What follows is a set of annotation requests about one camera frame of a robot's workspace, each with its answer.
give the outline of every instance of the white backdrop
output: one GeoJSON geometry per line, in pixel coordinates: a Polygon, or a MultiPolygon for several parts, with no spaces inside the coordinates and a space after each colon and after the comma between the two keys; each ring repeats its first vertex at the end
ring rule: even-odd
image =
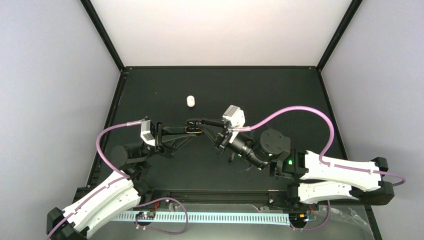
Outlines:
{"type": "Polygon", "coordinates": [[[125,66],[316,66],[350,0],[92,0],[125,66]]]}

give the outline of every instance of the black metal frame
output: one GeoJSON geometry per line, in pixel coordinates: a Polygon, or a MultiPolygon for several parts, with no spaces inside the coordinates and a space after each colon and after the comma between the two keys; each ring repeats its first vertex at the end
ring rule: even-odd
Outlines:
{"type": "MultiPolygon", "coordinates": [[[[120,71],[120,76],[119,76],[119,80],[116,86],[116,90],[115,93],[113,95],[113,99],[112,99],[112,103],[110,105],[110,109],[109,109],[109,113],[107,115],[106,118],[106,122],[104,124],[104,128],[110,127],[113,123],[115,114],[116,114],[116,110],[117,110],[117,106],[118,103],[120,101],[121,95],[122,95],[122,91],[124,89],[125,83],[126,83],[126,79],[127,79],[127,74],[128,71],[126,70],[126,67],[124,66],[123,62],[121,61],[121,58],[118,55],[118,52],[116,51],[108,33],[106,32],[105,27],[102,24],[102,21],[99,18],[99,15],[96,13],[96,10],[92,4],[92,2],[90,0],[80,0],[82,5],[84,6],[87,14],[89,15],[92,23],[94,24],[98,34],[100,35],[101,39],[104,42],[104,45],[106,46],[107,50],[109,51],[111,57],[113,58],[117,68],[120,71]]],[[[349,23],[351,22],[352,18],[354,17],[356,11],[358,10],[359,6],[361,5],[363,0],[352,0],[346,13],[344,14],[340,24],[338,25],[334,35],[332,36],[328,46],[325,49],[325,52],[323,53],[319,63],[316,65],[316,71],[318,74],[318,77],[320,79],[321,82],[321,86],[323,91],[325,92],[325,98],[331,113],[331,119],[335,122],[335,116],[333,113],[333,109],[331,107],[330,104],[330,100],[326,91],[326,87],[324,84],[324,80],[323,77],[321,75],[321,71],[324,69],[324,66],[326,65],[327,61],[330,59],[334,49],[336,48],[337,44],[339,43],[340,39],[342,38],[343,33],[345,32],[345,30],[347,29],[349,23]]],[[[251,68],[251,66],[240,66],[241,68],[251,68]]],[[[293,66],[294,68],[305,68],[305,66],[293,66]]],[[[143,68],[142,66],[134,66],[131,68],[143,68]]],[[[196,68],[196,66],[187,66],[187,68],[196,68]]],[[[272,66],[263,66],[263,68],[272,68],[272,66]]],[[[339,128],[338,125],[334,124],[335,127],[335,131],[336,134],[338,136],[338,138],[340,139],[342,145],[343,145],[343,141],[342,138],[340,136],[340,132],[339,132],[339,128]]],[[[100,141],[100,147],[101,149],[105,149],[106,146],[106,142],[108,141],[108,134],[106,133],[105,136],[102,138],[102,140],[100,141]]],[[[345,159],[348,159],[347,154],[346,154],[346,150],[343,146],[343,156],[345,159]]],[[[88,181],[87,181],[87,186],[86,187],[82,187],[79,188],[78,191],[75,194],[75,198],[76,199],[80,199],[81,197],[83,197],[87,192],[91,191],[93,188],[95,188],[95,186],[97,185],[97,180],[99,178],[99,174],[100,174],[100,164],[101,164],[101,159],[100,156],[98,154],[96,154],[94,161],[93,161],[93,165],[91,166],[91,171],[88,177],[88,181]]],[[[199,197],[201,198],[203,193],[198,192],[199,197]]],[[[195,197],[196,193],[195,192],[191,192],[191,197],[195,197]]],[[[263,204],[265,202],[265,198],[269,198],[265,197],[265,192],[263,194],[253,194],[251,196],[249,195],[243,195],[241,199],[233,199],[235,196],[228,196],[228,202],[234,203],[234,202],[243,202],[244,199],[250,199],[251,201],[258,201],[258,204],[263,204]]],[[[340,203],[346,203],[346,204],[353,204],[353,202],[346,202],[346,201],[332,201],[333,204],[340,204],[340,203]]],[[[380,230],[377,226],[377,221],[376,218],[374,216],[373,210],[371,208],[371,206],[369,205],[364,205],[365,207],[365,211],[370,223],[370,226],[372,228],[372,232],[374,234],[374,239],[375,240],[381,240],[382,236],[380,234],[380,230]]]]}

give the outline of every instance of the black table surface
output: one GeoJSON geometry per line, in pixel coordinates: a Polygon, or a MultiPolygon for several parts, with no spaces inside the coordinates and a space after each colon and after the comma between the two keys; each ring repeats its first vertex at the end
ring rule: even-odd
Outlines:
{"type": "MultiPolygon", "coordinates": [[[[302,105],[316,108],[328,116],[330,108],[325,89],[314,67],[133,67],[128,74],[117,105],[113,124],[136,121],[148,116],[153,122],[183,125],[190,118],[222,119],[230,105],[244,110],[245,126],[251,126],[275,111],[302,105]],[[186,98],[193,95],[195,106],[186,98]]],[[[292,148],[319,153],[326,145],[329,129],[317,115],[304,111],[282,114],[253,131],[257,136],[268,128],[291,138],[292,148]]],[[[116,145],[140,142],[140,126],[110,132],[105,155],[111,156],[116,145]]],[[[344,158],[343,144],[336,136],[326,156],[344,158]]],[[[288,180],[269,177],[269,170],[252,168],[237,172],[213,143],[201,136],[174,153],[174,158],[154,156],[147,182],[155,189],[175,190],[285,190],[288,180]]],[[[120,166],[123,162],[114,162],[120,166]]],[[[242,170],[248,164],[235,159],[242,170]]],[[[111,174],[101,166],[99,183],[111,174]]]]}

